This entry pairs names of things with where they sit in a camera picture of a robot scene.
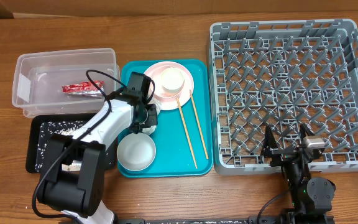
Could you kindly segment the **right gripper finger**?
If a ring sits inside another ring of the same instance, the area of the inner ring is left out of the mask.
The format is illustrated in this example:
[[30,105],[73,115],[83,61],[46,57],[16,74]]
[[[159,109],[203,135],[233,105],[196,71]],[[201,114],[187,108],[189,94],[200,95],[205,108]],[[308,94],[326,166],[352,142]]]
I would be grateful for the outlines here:
[[263,143],[262,149],[266,149],[268,147],[271,149],[278,148],[277,141],[276,141],[276,139],[273,135],[273,131],[269,125],[267,125],[265,127],[265,136],[264,136],[264,143]]
[[307,136],[314,136],[314,132],[307,126],[306,123],[300,124],[300,137],[304,139]]

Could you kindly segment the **wooden chopstick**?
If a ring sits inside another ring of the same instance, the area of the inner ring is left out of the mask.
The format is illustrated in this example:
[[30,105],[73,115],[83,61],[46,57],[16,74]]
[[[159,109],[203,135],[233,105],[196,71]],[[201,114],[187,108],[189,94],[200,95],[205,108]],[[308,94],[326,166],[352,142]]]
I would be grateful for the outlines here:
[[184,114],[183,114],[183,110],[182,110],[179,98],[176,98],[176,102],[177,102],[177,106],[178,106],[178,109],[179,109],[179,112],[180,112],[180,117],[181,117],[181,121],[182,121],[183,128],[184,128],[184,131],[185,131],[186,140],[188,142],[188,146],[189,146],[190,153],[191,153],[191,156],[192,156],[192,160],[193,160],[193,163],[195,165],[195,169],[198,169],[195,154],[194,154],[194,151],[193,151],[193,146],[192,146],[191,139],[190,139],[190,136],[189,136],[189,133],[188,133],[185,117],[184,117]]
[[197,125],[198,125],[198,131],[199,131],[199,134],[200,134],[200,139],[201,139],[201,143],[202,143],[202,146],[203,146],[204,154],[205,154],[206,159],[209,160],[208,152],[207,152],[207,149],[206,149],[206,144],[205,144],[205,141],[204,141],[203,130],[201,128],[198,112],[197,112],[197,109],[196,109],[196,104],[195,104],[195,101],[194,101],[194,98],[193,98],[193,92],[191,90],[189,90],[189,94],[190,94],[190,100],[191,100],[191,103],[192,103],[193,111],[194,111],[194,114],[195,114],[195,119],[196,119],[196,122],[197,122]]

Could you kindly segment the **grey bowl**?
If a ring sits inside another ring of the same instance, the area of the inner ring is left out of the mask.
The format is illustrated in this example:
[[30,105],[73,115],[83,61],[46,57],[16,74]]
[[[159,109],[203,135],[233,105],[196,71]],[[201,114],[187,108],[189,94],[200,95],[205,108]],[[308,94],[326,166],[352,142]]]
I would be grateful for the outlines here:
[[123,168],[137,172],[153,163],[157,150],[153,139],[144,133],[125,136],[117,147],[117,159]]

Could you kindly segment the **red snack wrapper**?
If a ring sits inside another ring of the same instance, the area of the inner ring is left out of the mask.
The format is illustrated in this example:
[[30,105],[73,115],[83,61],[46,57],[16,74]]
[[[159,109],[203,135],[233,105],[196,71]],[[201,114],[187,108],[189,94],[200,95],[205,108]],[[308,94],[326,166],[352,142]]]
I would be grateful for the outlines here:
[[62,92],[69,95],[80,95],[90,97],[102,97],[101,91],[104,91],[104,81],[96,80],[93,82],[81,82],[62,86]]

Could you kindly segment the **white rice pile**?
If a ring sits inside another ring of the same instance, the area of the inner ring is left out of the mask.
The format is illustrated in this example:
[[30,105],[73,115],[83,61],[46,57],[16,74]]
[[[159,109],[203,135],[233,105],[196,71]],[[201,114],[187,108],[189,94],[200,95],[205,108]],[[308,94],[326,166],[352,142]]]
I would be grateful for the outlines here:
[[38,140],[35,145],[36,160],[35,171],[39,172],[43,166],[43,159],[46,155],[47,141],[54,134],[69,136],[72,132],[82,127],[86,121],[47,121],[40,125],[40,131],[37,134]]

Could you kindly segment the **white napkin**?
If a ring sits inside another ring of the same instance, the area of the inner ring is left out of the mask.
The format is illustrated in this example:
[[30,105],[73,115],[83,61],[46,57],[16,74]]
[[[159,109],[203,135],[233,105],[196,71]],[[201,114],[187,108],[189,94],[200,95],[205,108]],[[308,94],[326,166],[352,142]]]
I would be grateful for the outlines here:
[[[156,112],[157,112],[157,116],[158,116],[160,114],[160,111],[161,111],[161,106],[162,106],[161,102],[159,102],[159,100],[157,100],[155,98],[152,98],[151,103],[156,105]],[[150,128],[144,128],[142,130],[142,132],[144,134],[147,134],[147,135],[150,136],[155,131],[156,128],[157,128],[157,126],[153,125]]]

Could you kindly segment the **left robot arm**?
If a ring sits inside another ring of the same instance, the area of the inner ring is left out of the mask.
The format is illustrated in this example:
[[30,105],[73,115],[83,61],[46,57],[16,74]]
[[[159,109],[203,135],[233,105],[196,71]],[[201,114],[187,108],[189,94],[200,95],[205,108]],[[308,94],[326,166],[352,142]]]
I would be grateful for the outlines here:
[[75,223],[117,223],[102,201],[106,155],[125,130],[141,133],[157,125],[152,98],[155,82],[132,72],[128,83],[104,95],[104,105],[71,135],[54,134],[40,180],[32,196],[33,212],[40,218],[69,218]]

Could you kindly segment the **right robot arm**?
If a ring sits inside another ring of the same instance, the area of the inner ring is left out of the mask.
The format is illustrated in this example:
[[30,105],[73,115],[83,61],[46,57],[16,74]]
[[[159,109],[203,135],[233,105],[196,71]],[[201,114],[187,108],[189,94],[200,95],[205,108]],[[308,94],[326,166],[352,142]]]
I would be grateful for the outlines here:
[[[270,126],[265,127],[265,139],[260,155],[271,159],[270,166],[280,167],[287,180],[288,189],[270,199],[258,212],[257,223],[334,223],[327,215],[332,210],[336,185],[323,177],[312,177],[309,163],[317,160],[325,150],[325,142],[315,135],[305,123],[300,125],[301,143],[284,149],[278,148]],[[287,193],[292,207],[284,208],[276,217],[263,216],[263,211]]]

